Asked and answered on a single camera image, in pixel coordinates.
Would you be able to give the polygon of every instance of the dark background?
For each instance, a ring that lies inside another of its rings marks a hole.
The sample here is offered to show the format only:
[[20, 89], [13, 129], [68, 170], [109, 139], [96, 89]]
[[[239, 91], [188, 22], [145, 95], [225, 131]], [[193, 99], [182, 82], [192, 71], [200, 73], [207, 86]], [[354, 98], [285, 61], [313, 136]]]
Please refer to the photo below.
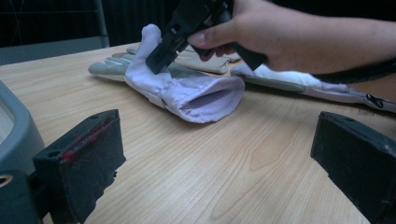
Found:
[[[140, 41], [148, 23], [161, 29], [179, 0], [102, 0], [110, 46]], [[274, 0], [323, 16], [396, 21], [396, 0]], [[0, 48], [99, 36], [95, 0], [0, 1]]]

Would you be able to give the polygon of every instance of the human hand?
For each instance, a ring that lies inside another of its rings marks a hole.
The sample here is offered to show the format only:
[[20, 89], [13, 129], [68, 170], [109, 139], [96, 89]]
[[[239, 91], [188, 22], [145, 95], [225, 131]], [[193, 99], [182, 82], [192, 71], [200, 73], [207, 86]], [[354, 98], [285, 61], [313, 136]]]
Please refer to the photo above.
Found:
[[[277, 36], [277, 33], [271, 34], [268, 28], [275, 25], [266, 25], [273, 21], [277, 22], [268, 12], [277, 10], [282, 9], [262, 0], [235, 0], [231, 21], [191, 35], [189, 42], [199, 49], [216, 49], [218, 57], [234, 53], [234, 49], [229, 45], [231, 42], [237, 42], [246, 49], [266, 54], [267, 46], [271, 46], [271, 42], [276, 41]], [[214, 53], [201, 59], [207, 61]]]
[[394, 58], [395, 34], [391, 21], [320, 17], [264, 0], [233, 0], [230, 21], [188, 40], [199, 49], [216, 49], [218, 56], [233, 52], [228, 44], [236, 42], [266, 55], [272, 70], [326, 74]]

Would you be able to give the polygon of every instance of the black wire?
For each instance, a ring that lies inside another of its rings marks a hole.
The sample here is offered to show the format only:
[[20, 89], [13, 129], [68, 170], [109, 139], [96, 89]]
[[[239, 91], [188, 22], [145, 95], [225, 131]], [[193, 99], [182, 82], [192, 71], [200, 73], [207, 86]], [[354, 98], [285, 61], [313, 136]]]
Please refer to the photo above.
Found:
[[388, 76], [393, 73], [396, 73], [396, 58], [385, 61], [383, 63], [371, 64], [330, 74], [315, 74], [313, 76], [324, 82], [334, 84], [348, 84], [374, 80]]

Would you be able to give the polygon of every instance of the glove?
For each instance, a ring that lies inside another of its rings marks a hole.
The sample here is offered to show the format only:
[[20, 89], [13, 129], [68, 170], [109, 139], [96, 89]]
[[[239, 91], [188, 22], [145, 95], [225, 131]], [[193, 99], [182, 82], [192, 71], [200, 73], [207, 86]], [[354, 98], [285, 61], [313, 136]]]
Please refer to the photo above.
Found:
[[[189, 122], [218, 121], [236, 109], [245, 89], [240, 77], [210, 77], [176, 64], [154, 75], [146, 65], [146, 58], [160, 41], [161, 31], [157, 26], [151, 24], [143, 28], [140, 47], [123, 75], [128, 85], [150, 102]], [[124, 56], [113, 55], [101, 65], [95, 63], [90, 66], [90, 73], [120, 80], [120, 68], [131, 59]], [[111, 69], [118, 74], [109, 74]]]
[[[130, 54], [136, 54], [139, 48], [139, 43], [132, 44], [126, 51]], [[212, 57], [207, 62], [203, 62], [199, 55], [191, 46], [187, 46], [186, 49], [181, 51], [177, 58], [175, 58], [175, 64], [189, 67], [194, 70], [208, 72], [213, 74], [225, 74], [228, 72], [228, 64], [236, 63], [240, 61], [238, 54], [225, 55], [223, 57]]]
[[364, 104], [371, 108], [396, 113], [396, 104], [376, 98], [368, 93], [357, 91], [344, 84], [322, 82], [307, 73], [275, 72], [261, 65], [255, 71], [246, 64], [241, 64], [231, 70], [231, 75], [241, 77], [247, 83], [294, 91], [300, 94], [348, 104]]

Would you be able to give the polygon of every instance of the wooden table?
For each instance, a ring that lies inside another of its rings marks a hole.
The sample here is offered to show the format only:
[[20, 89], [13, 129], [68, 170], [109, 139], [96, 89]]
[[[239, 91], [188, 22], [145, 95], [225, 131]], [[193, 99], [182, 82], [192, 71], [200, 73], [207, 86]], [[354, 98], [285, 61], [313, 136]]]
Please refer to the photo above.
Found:
[[0, 66], [46, 146], [90, 115], [117, 108], [124, 154], [87, 223], [367, 223], [310, 158], [320, 111], [396, 138], [395, 117], [247, 86], [237, 109], [209, 124], [183, 121], [88, 67], [125, 46]]

